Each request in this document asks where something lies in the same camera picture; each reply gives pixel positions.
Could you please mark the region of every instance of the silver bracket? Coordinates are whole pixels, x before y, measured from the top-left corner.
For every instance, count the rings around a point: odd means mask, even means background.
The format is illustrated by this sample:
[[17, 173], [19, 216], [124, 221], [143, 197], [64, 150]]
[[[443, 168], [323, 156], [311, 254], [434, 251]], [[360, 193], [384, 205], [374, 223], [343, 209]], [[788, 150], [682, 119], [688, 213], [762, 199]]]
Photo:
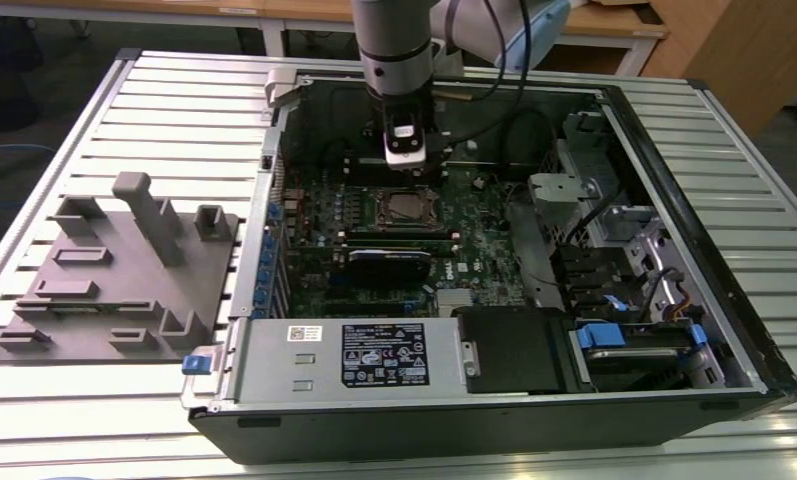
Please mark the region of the silver bracket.
[[293, 97], [285, 95], [291, 93], [297, 86], [296, 68], [272, 68], [269, 72], [267, 72], [267, 80], [264, 80], [264, 98], [267, 99], [267, 106], [269, 108], [276, 108], [288, 103]]
[[591, 196], [582, 179], [566, 173], [535, 173], [528, 178], [528, 185], [534, 208], [543, 221], [566, 225], [579, 202]]
[[608, 208], [599, 220], [606, 230], [606, 241], [628, 242], [655, 216], [652, 207], [619, 205]]
[[[219, 389], [220, 366], [225, 361], [223, 349], [224, 345], [207, 345], [196, 347], [191, 352], [192, 355], [211, 357], [211, 375], [184, 375], [184, 385], [181, 386], [179, 401], [181, 402], [181, 407], [185, 409], [205, 407], [213, 401]], [[196, 392], [197, 379], [203, 379], [200, 380], [200, 384], [203, 381], [213, 382], [215, 388], [212, 392]]]
[[460, 342], [460, 357], [463, 359], [463, 373], [466, 373], [466, 377], [479, 376], [480, 367], [478, 366], [478, 354], [472, 342]]

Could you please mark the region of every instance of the table surface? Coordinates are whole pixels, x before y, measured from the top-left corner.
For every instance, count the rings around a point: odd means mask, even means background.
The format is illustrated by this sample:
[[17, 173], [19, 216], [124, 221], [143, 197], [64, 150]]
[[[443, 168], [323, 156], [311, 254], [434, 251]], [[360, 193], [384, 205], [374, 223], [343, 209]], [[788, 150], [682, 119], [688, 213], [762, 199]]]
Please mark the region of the table surface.
[[[267, 18], [351, 21], [349, 0], [0, 0], [0, 4], [203, 15], [257, 15]], [[564, 33], [614, 37], [667, 36], [664, 25], [640, 22], [628, 7], [587, 4], [572, 10]]]
[[[0, 246], [0, 328], [59, 235], [47, 215], [61, 195], [101, 195], [104, 209], [123, 210], [108, 197], [113, 177], [144, 171], [152, 194], [177, 212], [208, 203], [248, 218], [269, 125], [261, 85], [279, 66], [359, 71], [356, 62], [171, 52], [116, 61], [21, 209], [19, 219], [31, 220], [16, 222]], [[683, 80], [544, 72], [531, 79], [620, 88], [797, 374], [797, 205], [716, 107]], [[235, 282], [229, 268], [225, 292]], [[229, 309], [224, 300], [217, 341]], [[169, 364], [0, 367], [0, 478], [797, 478], [797, 404], [651, 448], [247, 468], [187, 422], [179, 372]]]

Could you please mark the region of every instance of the floor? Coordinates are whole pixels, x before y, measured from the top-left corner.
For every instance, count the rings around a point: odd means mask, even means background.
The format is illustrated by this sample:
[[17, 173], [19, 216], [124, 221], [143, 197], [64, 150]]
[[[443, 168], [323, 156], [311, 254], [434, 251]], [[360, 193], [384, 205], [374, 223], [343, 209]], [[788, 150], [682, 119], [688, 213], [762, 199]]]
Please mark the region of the floor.
[[[80, 40], [65, 21], [36, 22], [35, 35], [45, 62], [25, 75], [25, 84], [43, 113], [32, 126], [0, 134], [0, 144], [59, 146], [120, 47], [231, 54], [240, 53], [241, 46], [247, 53], [260, 47], [257, 32], [243, 32], [239, 37], [227, 28], [93, 23], [91, 32], [91, 37]], [[355, 48], [347, 34], [333, 34], [325, 42], [299, 33], [289, 36], [295, 56], [355, 58]], [[755, 143], [797, 194], [797, 121], [788, 113], [776, 115]], [[0, 237], [48, 160], [49, 155], [41, 151], [0, 150]]]

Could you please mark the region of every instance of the warning label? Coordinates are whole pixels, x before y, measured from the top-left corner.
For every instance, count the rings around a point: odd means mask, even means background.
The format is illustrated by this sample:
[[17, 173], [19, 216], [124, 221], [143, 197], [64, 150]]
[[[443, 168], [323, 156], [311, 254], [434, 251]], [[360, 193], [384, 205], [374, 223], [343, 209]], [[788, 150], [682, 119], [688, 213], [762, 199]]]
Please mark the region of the warning label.
[[430, 385], [423, 324], [344, 325], [341, 383], [348, 388]]

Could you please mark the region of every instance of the blue clip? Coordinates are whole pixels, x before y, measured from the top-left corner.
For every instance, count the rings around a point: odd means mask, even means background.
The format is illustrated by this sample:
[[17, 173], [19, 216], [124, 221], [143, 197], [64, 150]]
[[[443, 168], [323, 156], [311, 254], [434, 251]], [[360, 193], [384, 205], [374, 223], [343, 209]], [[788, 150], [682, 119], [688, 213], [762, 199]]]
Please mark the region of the blue clip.
[[267, 206], [267, 218], [269, 218], [271, 220], [279, 220], [280, 217], [281, 217], [281, 209], [279, 208], [279, 205], [276, 205], [275, 203], [271, 203]]
[[273, 246], [276, 245], [276, 239], [273, 238], [273, 236], [269, 234], [269, 232], [264, 232], [264, 239], [261, 240], [261, 247], [265, 249], [271, 249], [273, 248]]
[[259, 283], [269, 282], [269, 270], [260, 268], [259, 273], [255, 275], [255, 279], [259, 281]]
[[259, 255], [259, 263], [261, 265], [269, 265], [271, 263], [273, 263], [273, 254], [272, 254], [272, 252], [268, 252], [267, 250], [261, 251], [261, 255]]
[[256, 305], [264, 305], [264, 303], [267, 303], [267, 292], [261, 289], [257, 289], [255, 291], [253, 300]]
[[614, 323], [588, 323], [575, 331], [582, 349], [594, 347], [624, 347], [623, 332]]
[[707, 343], [706, 332], [703, 331], [703, 327], [698, 324], [692, 324], [688, 326], [688, 333], [691, 334], [691, 340], [698, 347], [702, 347]]
[[618, 312], [624, 312], [628, 310], [628, 305], [626, 305], [614, 295], [603, 295], [604, 299], [608, 300], [608, 303], [614, 305], [614, 309]]
[[184, 355], [181, 359], [181, 373], [184, 375], [211, 375], [211, 357], [204, 355]]

